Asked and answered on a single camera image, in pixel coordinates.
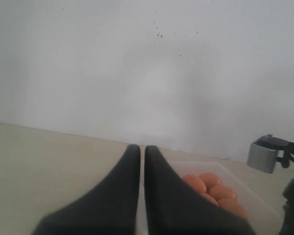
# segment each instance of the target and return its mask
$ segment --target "brown egg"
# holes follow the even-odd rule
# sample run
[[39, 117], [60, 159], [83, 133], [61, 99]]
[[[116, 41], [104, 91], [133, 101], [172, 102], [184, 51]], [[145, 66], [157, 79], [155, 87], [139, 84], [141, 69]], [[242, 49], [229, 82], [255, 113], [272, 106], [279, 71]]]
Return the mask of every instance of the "brown egg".
[[198, 193], [207, 192], [205, 183], [196, 175], [184, 175], [182, 180]]
[[248, 218], [246, 209], [236, 201], [233, 201], [232, 199], [221, 199], [218, 201], [218, 204], [221, 208], [241, 217], [244, 219]]
[[219, 201], [223, 198], [232, 199], [234, 201], [237, 201], [237, 195], [236, 193], [229, 187], [225, 185], [217, 185], [212, 187], [209, 190], [210, 196], [212, 196], [216, 201]]
[[205, 183], [207, 189], [210, 189], [216, 185], [221, 185], [222, 184], [222, 180], [221, 178], [214, 174], [214, 173], [202, 173], [199, 175], [199, 177], [203, 180], [203, 182]]
[[213, 204], [215, 204], [216, 206], [218, 206], [217, 201], [212, 196], [210, 196], [209, 194], [207, 194], [207, 193], [201, 193], [200, 195], [202, 197], [204, 197], [205, 199], [207, 199], [209, 202], [212, 202]]

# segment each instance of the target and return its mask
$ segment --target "orange egg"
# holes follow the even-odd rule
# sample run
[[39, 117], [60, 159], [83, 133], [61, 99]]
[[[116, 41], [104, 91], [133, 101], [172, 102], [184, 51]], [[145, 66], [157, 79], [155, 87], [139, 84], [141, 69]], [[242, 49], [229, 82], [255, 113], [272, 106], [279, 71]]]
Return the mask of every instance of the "orange egg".
[[216, 185], [221, 185], [222, 184], [222, 180], [221, 178], [214, 174], [214, 173], [202, 173], [199, 175], [199, 177], [203, 180], [203, 182], [205, 183], [207, 189], [210, 189]]
[[182, 180], [198, 193], [207, 192], [205, 183], [196, 175], [184, 175]]
[[237, 195], [236, 193], [229, 187], [225, 185], [217, 185], [212, 187], [209, 190], [210, 196], [212, 196], [216, 201], [219, 201], [223, 198], [232, 199], [234, 201], [237, 201]]
[[248, 218], [246, 209], [236, 201], [233, 201], [232, 199], [221, 199], [218, 201], [218, 204], [221, 208], [241, 217], [244, 219]]
[[207, 194], [207, 193], [201, 193], [200, 195], [202, 197], [204, 197], [205, 199], [207, 199], [209, 202], [212, 202], [213, 204], [215, 204], [216, 206], [218, 206], [217, 201], [212, 196], [210, 196], [209, 194]]

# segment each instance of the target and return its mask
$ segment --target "white wall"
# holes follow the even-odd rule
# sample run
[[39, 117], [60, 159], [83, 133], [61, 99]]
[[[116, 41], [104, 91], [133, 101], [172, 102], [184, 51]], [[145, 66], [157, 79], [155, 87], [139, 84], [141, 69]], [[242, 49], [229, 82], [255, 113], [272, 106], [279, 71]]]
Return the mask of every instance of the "white wall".
[[1, 0], [0, 122], [239, 161], [294, 141], [294, 0]]

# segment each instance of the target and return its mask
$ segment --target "beige table surface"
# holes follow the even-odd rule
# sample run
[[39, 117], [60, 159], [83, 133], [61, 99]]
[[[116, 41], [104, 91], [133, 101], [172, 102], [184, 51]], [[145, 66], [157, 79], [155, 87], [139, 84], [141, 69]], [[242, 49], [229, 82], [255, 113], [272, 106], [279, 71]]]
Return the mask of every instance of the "beige table surface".
[[[45, 214], [98, 183], [125, 143], [0, 124], [0, 235], [26, 235]], [[162, 150], [168, 160], [219, 162], [283, 216], [294, 170], [265, 174], [243, 163]]]

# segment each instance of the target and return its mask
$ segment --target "clear plastic tray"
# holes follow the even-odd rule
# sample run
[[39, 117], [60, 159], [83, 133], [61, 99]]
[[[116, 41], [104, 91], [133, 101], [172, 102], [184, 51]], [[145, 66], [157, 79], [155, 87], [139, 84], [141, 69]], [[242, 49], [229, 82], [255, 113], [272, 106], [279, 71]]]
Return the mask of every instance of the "clear plastic tray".
[[[277, 235], [279, 233], [283, 221], [280, 215], [223, 165], [205, 162], [169, 162], [169, 164], [180, 177], [186, 174], [199, 175], [204, 172], [219, 175], [223, 183], [234, 189], [237, 193], [239, 202], [244, 205], [248, 212], [248, 221], [257, 235]], [[144, 167], [141, 168], [141, 187], [137, 208], [137, 234], [148, 235], [144, 196]]]

